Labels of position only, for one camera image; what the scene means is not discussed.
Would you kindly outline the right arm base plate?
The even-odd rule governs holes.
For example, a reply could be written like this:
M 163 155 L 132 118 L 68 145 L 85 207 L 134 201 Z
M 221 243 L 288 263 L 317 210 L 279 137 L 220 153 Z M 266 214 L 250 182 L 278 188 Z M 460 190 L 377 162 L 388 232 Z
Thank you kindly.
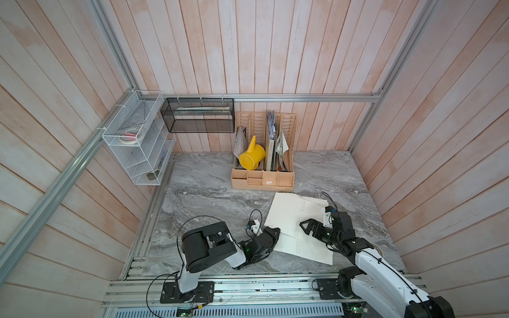
M 355 294 L 351 287 L 351 281 L 339 277 L 339 278 L 326 278 L 317 279 L 316 290 L 319 292 L 320 299 L 332 300 L 332 299 L 352 299 Z

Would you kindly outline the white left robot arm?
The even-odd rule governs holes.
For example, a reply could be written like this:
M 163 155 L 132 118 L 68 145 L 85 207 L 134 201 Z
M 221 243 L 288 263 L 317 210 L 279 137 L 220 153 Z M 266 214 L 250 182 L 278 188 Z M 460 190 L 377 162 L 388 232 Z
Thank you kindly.
M 264 260 L 274 250 L 279 236 L 279 228 L 265 227 L 251 240 L 236 242 L 223 221 L 188 231 L 182 236 L 179 292 L 194 291 L 200 274 L 223 260 L 234 269 Z

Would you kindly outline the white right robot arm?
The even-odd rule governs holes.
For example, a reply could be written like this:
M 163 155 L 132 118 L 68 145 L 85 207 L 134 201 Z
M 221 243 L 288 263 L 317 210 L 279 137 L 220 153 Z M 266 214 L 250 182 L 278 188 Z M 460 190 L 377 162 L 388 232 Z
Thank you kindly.
M 389 265 L 374 245 L 358 237 L 348 213 L 332 209 L 330 217 L 331 228 L 315 219 L 300 223 L 306 235 L 353 264 L 342 268 L 335 280 L 317 280 L 321 299 L 360 298 L 382 317 L 455 316 L 447 300 L 417 287 Z

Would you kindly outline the cream notebook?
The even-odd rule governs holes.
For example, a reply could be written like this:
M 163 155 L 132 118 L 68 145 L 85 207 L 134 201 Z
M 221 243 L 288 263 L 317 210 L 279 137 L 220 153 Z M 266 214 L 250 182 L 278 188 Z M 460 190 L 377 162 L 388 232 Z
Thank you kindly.
M 326 200 L 302 197 L 294 193 L 276 193 L 264 226 L 279 228 L 275 251 L 292 254 L 308 260 L 333 264 L 333 253 L 320 240 L 307 235 L 300 223 L 314 219 L 326 225 Z

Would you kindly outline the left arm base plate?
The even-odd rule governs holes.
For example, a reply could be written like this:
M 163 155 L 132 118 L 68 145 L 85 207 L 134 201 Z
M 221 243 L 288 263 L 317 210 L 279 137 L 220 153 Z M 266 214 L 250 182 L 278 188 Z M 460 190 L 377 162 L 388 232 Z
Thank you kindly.
M 163 284 L 160 303 L 210 303 L 213 301 L 215 283 L 212 281 L 198 282 L 195 290 L 182 293 L 176 282 Z

